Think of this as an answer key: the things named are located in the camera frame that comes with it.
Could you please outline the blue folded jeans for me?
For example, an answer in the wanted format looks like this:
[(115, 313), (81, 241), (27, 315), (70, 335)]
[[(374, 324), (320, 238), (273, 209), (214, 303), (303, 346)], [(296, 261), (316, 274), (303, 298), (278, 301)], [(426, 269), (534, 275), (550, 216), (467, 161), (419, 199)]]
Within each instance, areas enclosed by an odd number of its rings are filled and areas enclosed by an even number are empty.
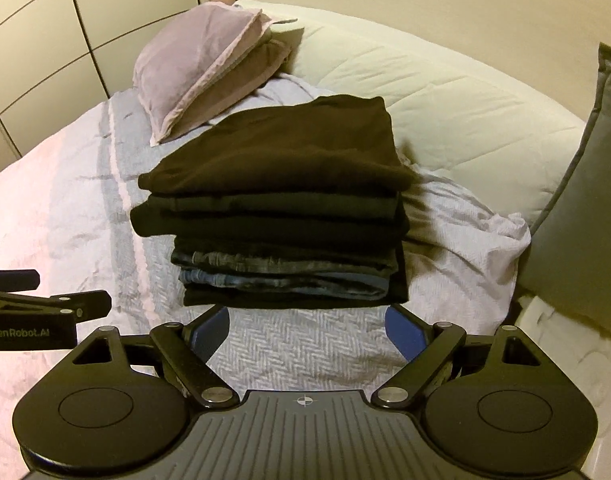
[(237, 308), (354, 308), (382, 306), (405, 297), (395, 278), (354, 272), (234, 274), (184, 268), (184, 304)]

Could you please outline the dark folded jeans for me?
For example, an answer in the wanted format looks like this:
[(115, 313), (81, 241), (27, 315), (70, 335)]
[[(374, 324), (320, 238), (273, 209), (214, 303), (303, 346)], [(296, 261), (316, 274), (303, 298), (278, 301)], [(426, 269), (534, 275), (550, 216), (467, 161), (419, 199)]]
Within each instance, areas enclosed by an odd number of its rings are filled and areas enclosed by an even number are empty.
[(174, 240), (171, 260), (178, 266), (238, 273), (356, 272), (385, 278), (400, 270), (394, 249), (387, 249), (383, 256), (352, 256), (286, 246), (227, 245), (184, 237), (176, 237)]

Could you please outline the lilac velvet pillow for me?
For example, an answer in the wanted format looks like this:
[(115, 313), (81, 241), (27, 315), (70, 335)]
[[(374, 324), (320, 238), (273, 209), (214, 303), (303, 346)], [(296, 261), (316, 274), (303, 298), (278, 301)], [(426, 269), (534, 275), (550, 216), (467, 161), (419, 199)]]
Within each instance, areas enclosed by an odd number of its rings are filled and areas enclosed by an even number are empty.
[(194, 100), (256, 47), (270, 25), (260, 9), (207, 2), (161, 29), (139, 53), (133, 73), (150, 119), (150, 143), (171, 139)]

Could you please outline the brown velvet pillow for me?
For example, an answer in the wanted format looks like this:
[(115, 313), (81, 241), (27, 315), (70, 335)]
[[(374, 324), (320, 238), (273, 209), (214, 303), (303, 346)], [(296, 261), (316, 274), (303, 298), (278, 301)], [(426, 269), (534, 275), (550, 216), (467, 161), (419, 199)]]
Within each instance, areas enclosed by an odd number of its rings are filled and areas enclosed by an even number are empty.
[(209, 122), (249, 96), (279, 70), (290, 52), (288, 44), (276, 39), (252, 49), (234, 68), (220, 76), (186, 106), (173, 122), (170, 132), (165, 133), (158, 143), (185, 136), (191, 129)]

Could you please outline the white blanket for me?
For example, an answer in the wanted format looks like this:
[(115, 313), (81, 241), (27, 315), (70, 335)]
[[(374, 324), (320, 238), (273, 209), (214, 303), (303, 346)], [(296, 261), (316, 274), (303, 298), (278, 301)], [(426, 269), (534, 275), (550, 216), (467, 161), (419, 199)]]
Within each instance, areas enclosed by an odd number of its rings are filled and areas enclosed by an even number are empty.
[(563, 315), (541, 298), (518, 299), (517, 324), (567, 374), (595, 408), (598, 432), (583, 465), (592, 479), (611, 479), (611, 338)]

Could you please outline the pink and grey bedspread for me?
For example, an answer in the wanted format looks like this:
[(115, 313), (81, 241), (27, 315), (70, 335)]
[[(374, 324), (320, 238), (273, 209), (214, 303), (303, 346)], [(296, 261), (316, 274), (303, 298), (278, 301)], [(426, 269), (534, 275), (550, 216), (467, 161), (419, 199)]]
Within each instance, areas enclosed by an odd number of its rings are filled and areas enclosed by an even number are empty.
[[(104, 289), (107, 323), (147, 333), (199, 311), (183, 303), (168, 236), (137, 236), (128, 214), (146, 194), (138, 177), (171, 153), (152, 145), (134, 91), (92, 108), (0, 174), (0, 269), (33, 269), (43, 296)], [(496, 214), (441, 174), (411, 166), (403, 195), (406, 306), (428, 323), (490, 335), (509, 310), (530, 230)], [(217, 373), (248, 389), (373, 390), (403, 363), (383, 308), (235, 309), (213, 357)]]

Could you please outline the black folded garment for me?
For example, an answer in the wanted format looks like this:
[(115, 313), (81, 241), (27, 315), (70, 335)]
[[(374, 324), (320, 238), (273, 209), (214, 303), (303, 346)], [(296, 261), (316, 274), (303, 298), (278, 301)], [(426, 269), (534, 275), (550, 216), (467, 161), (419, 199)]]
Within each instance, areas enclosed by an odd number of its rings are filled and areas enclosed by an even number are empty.
[[(307, 248), (352, 256), (397, 253), (395, 278), (407, 291), (403, 237), (409, 228), (402, 196), (368, 197), (323, 193), (274, 193), (223, 197), (150, 195), (130, 211), (130, 223), (142, 236), (171, 235), (227, 245), (263, 244)], [(179, 266), (238, 273), (213, 268)]]

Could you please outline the dark brown sweater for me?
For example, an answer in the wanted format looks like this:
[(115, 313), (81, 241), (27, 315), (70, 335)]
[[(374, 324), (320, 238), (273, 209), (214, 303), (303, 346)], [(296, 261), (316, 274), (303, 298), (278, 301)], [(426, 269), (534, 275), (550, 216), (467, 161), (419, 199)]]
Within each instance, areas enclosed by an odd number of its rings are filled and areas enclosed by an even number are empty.
[(228, 116), (141, 174), (153, 195), (279, 192), (390, 197), (412, 177), (381, 98), (347, 94)]

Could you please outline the white wardrobe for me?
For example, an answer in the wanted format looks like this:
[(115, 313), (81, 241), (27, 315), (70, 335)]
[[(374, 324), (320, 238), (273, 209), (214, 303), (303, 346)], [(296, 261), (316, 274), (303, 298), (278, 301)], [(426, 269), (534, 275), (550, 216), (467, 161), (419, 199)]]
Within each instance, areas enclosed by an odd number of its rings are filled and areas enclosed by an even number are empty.
[(0, 0), (0, 171), (113, 93), (199, 0)]

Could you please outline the grey green cushion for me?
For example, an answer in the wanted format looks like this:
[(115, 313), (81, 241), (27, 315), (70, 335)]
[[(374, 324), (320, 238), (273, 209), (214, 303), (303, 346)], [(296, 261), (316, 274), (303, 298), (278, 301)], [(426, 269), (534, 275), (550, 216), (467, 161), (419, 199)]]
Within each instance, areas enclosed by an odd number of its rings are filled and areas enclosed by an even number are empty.
[(578, 151), (532, 228), (519, 284), (611, 336), (611, 47), (598, 47), (593, 110)]

